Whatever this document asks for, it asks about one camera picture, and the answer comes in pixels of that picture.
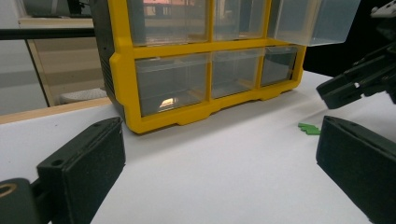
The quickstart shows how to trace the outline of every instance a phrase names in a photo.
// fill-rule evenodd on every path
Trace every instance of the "small green piece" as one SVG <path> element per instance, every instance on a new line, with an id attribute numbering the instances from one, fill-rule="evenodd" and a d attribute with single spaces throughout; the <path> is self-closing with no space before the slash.
<path id="1" fill-rule="evenodd" d="M 320 129 L 315 125 L 299 123 L 298 127 L 301 131 L 305 132 L 308 135 L 320 135 Z"/>
<path id="2" fill-rule="evenodd" d="M 315 125 L 306 124 L 306 123 L 298 123 L 298 127 L 299 128 L 303 128 L 303 127 L 314 127 L 315 128 Z"/>

